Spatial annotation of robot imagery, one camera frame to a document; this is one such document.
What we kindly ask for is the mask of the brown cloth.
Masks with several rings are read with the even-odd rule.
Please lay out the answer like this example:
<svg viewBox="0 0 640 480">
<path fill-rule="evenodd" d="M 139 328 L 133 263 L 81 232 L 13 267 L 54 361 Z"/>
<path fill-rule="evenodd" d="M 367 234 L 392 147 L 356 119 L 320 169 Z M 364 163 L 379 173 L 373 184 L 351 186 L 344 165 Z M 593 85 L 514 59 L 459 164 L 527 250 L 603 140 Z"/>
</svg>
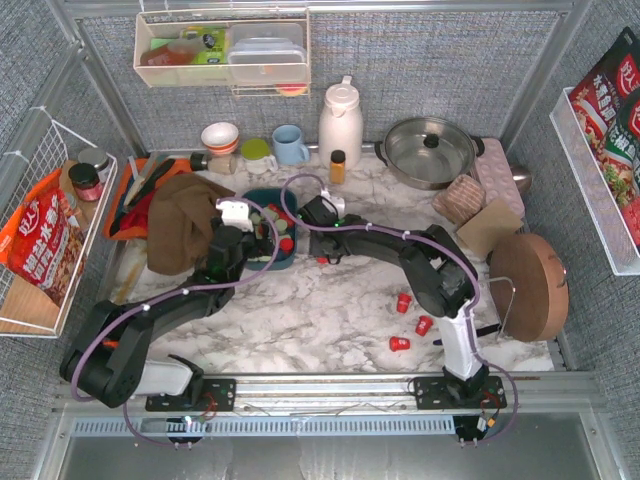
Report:
<svg viewBox="0 0 640 480">
<path fill-rule="evenodd" d="M 148 212 L 147 266 L 178 275 L 204 258 L 213 239 L 216 202 L 235 193 L 193 173 L 176 175 L 158 188 Z"/>
</svg>

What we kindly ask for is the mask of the teal storage basket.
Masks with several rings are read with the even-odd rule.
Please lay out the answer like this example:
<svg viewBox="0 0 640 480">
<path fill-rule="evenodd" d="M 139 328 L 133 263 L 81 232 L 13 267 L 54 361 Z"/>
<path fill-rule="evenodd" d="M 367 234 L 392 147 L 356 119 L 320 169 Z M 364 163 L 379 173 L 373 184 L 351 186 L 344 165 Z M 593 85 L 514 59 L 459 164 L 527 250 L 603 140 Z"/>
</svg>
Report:
<svg viewBox="0 0 640 480">
<path fill-rule="evenodd" d="M 286 190 L 285 200 L 281 202 L 280 193 L 279 188 L 256 188 L 243 194 L 244 198 L 260 205 L 265 212 L 265 215 L 261 215 L 257 210 L 252 209 L 250 216 L 257 233 L 262 236 L 262 240 L 273 240 L 267 219 L 271 218 L 276 224 L 280 241 L 276 260 L 270 267 L 271 270 L 288 268 L 295 259 L 297 248 L 297 225 L 286 215 L 283 208 L 286 205 L 291 213 L 296 213 L 298 209 L 297 197 L 290 190 Z"/>
</svg>

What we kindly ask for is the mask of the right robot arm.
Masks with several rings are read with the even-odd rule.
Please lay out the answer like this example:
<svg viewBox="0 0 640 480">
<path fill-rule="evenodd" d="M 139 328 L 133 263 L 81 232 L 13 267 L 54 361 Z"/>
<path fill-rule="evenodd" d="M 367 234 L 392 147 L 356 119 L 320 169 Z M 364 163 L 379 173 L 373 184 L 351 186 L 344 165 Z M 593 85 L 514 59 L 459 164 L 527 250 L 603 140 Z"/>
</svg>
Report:
<svg viewBox="0 0 640 480">
<path fill-rule="evenodd" d="M 321 196 L 304 205 L 297 217 L 311 230 L 315 257 L 338 263 L 345 256 L 365 256 L 400 267 L 412 296 L 439 330 L 445 388 L 452 401 L 460 405 L 480 397 L 489 368 L 480 359 L 473 325 L 478 274 L 443 227 L 401 231 L 358 215 L 339 218 Z"/>
</svg>

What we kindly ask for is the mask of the red cloth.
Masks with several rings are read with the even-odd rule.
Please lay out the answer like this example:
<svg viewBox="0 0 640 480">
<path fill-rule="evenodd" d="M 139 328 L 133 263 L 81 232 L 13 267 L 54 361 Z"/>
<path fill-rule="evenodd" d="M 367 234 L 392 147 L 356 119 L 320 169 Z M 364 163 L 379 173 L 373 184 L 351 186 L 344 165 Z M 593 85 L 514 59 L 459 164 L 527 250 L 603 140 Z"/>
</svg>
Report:
<svg viewBox="0 0 640 480">
<path fill-rule="evenodd" d="M 148 235 L 149 206 L 126 213 L 119 222 L 117 234 L 121 238 L 146 238 Z"/>
</svg>

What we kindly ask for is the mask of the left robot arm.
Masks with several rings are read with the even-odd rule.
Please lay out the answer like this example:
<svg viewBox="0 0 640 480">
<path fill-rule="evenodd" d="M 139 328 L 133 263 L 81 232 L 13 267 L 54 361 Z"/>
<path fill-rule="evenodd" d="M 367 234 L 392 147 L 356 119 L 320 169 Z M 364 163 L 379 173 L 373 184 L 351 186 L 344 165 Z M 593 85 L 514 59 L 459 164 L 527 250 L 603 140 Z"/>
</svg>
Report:
<svg viewBox="0 0 640 480">
<path fill-rule="evenodd" d="M 276 242 L 275 231 L 257 236 L 220 225 L 207 255 L 176 289 L 135 303 L 96 303 L 60 365 L 72 397 L 110 408 L 123 405 L 140 384 L 151 343 L 188 321 L 220 311 L 245 283 L 241 276 L 249 259 L 275 254 Z"/>
</svg>

